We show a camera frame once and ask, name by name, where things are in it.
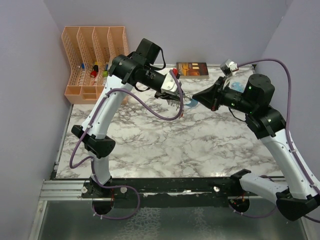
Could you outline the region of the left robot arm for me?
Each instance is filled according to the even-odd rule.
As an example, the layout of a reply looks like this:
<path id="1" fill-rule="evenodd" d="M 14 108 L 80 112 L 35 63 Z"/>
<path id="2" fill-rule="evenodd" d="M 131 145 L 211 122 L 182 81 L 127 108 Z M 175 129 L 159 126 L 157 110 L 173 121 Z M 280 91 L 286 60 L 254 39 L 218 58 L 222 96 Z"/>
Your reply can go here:
<path id="1" fill-rule="evenodd" d="M 74 125 L 71 129 L 78 138 L 76 146 L 84 144 L 89 152 L 87 159 L 91 162 L 91 179 L 95 182 L 93 191 L 101 198 L 106 197 L 111 190 L 108 183 L 112 178 L 109 155 L 116 145 L 116 142 L 107 136 L 107 132 L 125 97 L 132 96 L 150 113 L 165 121 L 173 121 L 183 114 L 184 94 L 177 73 L 170 70 L 163 75 L 159 72 L 161 68 L 154 66 L 158 55 L 163 53 L 160 46 L 144 38 L 136 51 L 127 56 L 121 54 L 115 57 L 108 69 L 106 84 L 91 113 L 81 125 Z M 164 117 L 150 109 L 132 93 L 137 83 L 146 86 L 148 90 L 154 90 L 156 98 L 180 101 L 177 115 Z"/>

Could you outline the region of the metal keyring holder blue handle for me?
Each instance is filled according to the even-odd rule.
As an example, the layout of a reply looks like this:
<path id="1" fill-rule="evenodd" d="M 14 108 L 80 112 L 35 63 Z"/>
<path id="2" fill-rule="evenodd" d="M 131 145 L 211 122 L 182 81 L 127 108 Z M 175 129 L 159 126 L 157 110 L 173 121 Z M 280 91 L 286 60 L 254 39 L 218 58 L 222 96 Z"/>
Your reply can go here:
<path id="1" fill-rule="evenodd" d="M 168 105 L 172 107 L 176 107 L 176 109 L 180 108 L 180 100 L 176 99 L 167 99 L 166 100 Z M 198 101 L 192 99 L 192 97 L 188 94 L 183 94 L 183 105 L 188 108 L 194 108 L 198 105 Z"/>

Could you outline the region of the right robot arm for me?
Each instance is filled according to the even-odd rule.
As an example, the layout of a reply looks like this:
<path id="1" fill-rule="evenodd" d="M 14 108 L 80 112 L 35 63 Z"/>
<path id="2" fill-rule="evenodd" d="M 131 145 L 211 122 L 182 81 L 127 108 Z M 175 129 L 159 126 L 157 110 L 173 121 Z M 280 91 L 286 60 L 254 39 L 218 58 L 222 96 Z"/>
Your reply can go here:
<path id="1" fill-rule="evenodd" d="M 240 196 L 251 192 L 276 205 L 289 221 L 296 221 L 320 205 L 320 194 L 315 187 L 319 181 L 312 175 L 293 141 L 287 137 L 286 121 L 270 106 L 275 87 L 263 74 L 249 76 L 243 92 L 224 86 L 226 78 L 219 77 L 209 88 L 192 96 L 211 111 L 226 106 L 245 114 L 245 123 L 269 150 L 285 177 L 286 184 L 278 184 L 255 175 L 247 169 L 231 175 L 229 189 Z"/>

